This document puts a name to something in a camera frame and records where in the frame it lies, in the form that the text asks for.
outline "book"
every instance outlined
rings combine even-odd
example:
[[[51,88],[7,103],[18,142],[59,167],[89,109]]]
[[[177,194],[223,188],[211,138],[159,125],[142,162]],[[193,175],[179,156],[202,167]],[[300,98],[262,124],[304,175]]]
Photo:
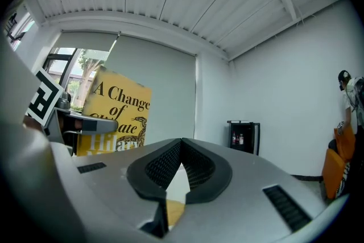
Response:
[[[118,121],[112,133],[79,135],[77,156],[143,147],[152,90],[100,66],[89,88],[82,114]]]

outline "white wall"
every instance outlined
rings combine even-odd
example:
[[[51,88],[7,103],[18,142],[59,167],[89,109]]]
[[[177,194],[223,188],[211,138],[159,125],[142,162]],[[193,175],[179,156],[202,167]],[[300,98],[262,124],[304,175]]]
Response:
[[[61,29],[58,27],[38,27],[37,24],[33,24],[15,52],[28,69],[34,73],[43,65],[60,35]]]
[[[196,128],[195,139],[228,145],[231,119],[231,74],[229,63],[202,52],[196,64]]]
[[[120,36],[106,67],[152,89],[146,144],[192,138],[195,57],[146,40]]]
[[[343,120],[337,75],[364,76],[364,30],[348,0],[234,60],[234,111],[261,123],[259,156],[319,176]]]

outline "person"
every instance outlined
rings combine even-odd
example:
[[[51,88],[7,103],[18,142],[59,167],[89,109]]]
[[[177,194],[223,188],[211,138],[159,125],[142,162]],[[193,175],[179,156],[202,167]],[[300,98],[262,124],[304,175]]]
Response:
[[[363,174],[363,158],[364,158],[364,111],[357,100],[354,86],[359,78],[352,78],[348,71],[343,70],[338,75],[340,90],[343,93],[343,101],[345,108],[345,122],[343,127],[338,129],[338,133],[352,127],[355,134],[355,150],[350,162],[350,170],[346,181],[344,193],[354,191],[358,185],[360,177]]]

